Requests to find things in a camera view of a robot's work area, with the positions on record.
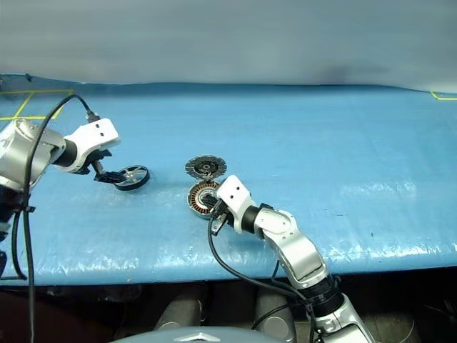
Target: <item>circular metal part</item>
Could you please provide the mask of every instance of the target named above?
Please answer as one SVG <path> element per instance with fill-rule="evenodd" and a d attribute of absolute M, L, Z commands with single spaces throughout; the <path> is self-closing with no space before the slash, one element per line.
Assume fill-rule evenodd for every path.
<path fill-rule="evenodd" d="M 217 156 L 197 156 L 186 163 L 187 174 L 196 179 L 215 179 L 223 175 L 226 170 L 226 162 Z"/>
<path fill-rule="evenodd" d="M 192 186 L 187 196 L 187 203 L 192 211 L 196 212 L 202 218 L 209 218 L 210 209 L 203 203 L 202 199 L 207 194 L 216 197 L 216 189 L 219 184 L 215 181 L 200 182 Z"/>
<path fill-rule="evenodd" d="M 145 166 L 128 166 L 119 171 L 126 177 L 126 181 L 114 184 L 114 186 L 121 191 L 133 191 L 143 186 L 151 175 Z"/>

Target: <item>dark floor area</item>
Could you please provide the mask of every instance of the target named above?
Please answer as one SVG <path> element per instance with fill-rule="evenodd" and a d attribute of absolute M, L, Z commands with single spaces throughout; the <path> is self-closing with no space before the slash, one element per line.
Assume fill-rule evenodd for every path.
<path fill-rule="evenodd" d="M 457 268 L 346 275 L 341 288 L 377 342 L 457 342 Z M 201 325 L 249 329 L 257 289 L 241 281 L 110 287 L 39 287 L 36 342 L 110 342 L 151 331 L 182 292 L 203 289 Z M 0 342 L 27 341 L 26 290 L 0 291 Z M 308 342 L 304 311 L 293 308 L 298 342 Z"/>

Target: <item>wheel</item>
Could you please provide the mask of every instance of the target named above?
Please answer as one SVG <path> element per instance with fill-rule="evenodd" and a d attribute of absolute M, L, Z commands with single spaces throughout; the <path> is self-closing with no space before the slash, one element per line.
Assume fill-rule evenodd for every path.
<path fill-rule="evenodd" d="M 126 177 L 126 181 L 114 184 L 120 191 L 133 191 L 143 186 L 151 176 L 145 166 L 128 166 L 119 171 Z"/>

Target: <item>blue table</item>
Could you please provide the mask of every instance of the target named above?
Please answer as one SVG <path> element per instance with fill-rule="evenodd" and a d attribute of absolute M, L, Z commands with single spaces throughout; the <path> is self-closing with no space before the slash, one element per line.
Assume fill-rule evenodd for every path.
<path fill-rule="evenodd" d="M 49 167 L 31 198 L 37 284 L 230 278 L 210 253 L 206 221 L 186 203 L 195 180 L 184 164 L 199 154 L 223 157 L 255 201 L 293 213 L 334 273 L 457 264 L 457 101 L 364 86 L 12 78 L 4 87 L 74 89 L 121 135 L 105 169 L 143 164 L 153 174 L 137 192 L 120 192 Z M 45 114 L 61 97 L 36 94 L 22 115 Z M 0 116 L 22 100 L 0 95 Z M 51 128 L 70 134 L 84 114 L 71 102 Z M 239 271 L 272 272 L 274 255 L 254 236 L 226 227 L 215 240 Z M 9 240 L 0 249 L 10 255 Z M 4 274 L 13 273 L 9 264 Z"/>

